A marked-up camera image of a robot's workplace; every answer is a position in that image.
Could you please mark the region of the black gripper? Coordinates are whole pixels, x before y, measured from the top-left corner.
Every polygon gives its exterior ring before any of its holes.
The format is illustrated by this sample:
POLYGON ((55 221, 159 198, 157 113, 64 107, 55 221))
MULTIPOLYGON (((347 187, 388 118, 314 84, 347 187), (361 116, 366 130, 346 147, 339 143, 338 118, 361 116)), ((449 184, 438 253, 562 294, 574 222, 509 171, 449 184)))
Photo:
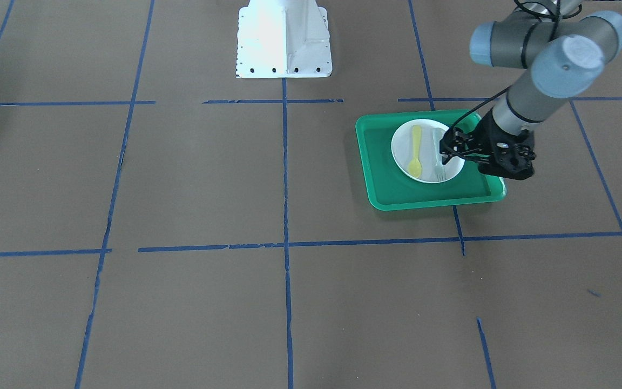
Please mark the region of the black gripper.
POLYGON ((440 157, 442 165, 459 158, 477 163, 477 170, 483 175, 525 180, 535 172, 534 143, 533 131, 511 135, 498 126, 493 111, 489 111, 471 133, 446 130, 440 140, 440 157))

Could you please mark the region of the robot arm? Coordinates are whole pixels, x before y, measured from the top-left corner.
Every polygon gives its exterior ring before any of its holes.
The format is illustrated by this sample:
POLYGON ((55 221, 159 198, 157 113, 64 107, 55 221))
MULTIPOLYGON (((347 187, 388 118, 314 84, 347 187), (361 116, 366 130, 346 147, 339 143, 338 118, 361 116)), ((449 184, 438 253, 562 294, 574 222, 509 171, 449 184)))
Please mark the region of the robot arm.
POLYGON ((572 22, 581 9, 580 1, 517 1, 505 20, 474 30, 473 62, 523 74, 496 94, 474 130, 462 130, 458 121, 449 126, 435 150, 439 165, 461 158, 488 176, 534 175, 534 131, 592 86, 622 51, 622 14, 597 11, 572 22))

